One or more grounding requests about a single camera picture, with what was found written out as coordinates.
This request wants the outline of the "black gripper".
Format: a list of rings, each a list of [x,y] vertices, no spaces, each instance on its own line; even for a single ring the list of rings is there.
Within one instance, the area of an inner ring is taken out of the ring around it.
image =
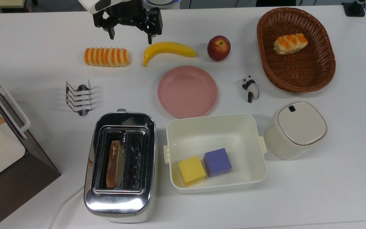
[[[114,40],[114,27],[118,24],[135,26],[148,34],[151,45],[154,35],[161,35],[163,22],[158,7],[145,9],[142,0],[129,0],[115,4],[113,0],[99,0],[95,4],[97,12],[93,14],[93,22],[97,28],[107,31]]]

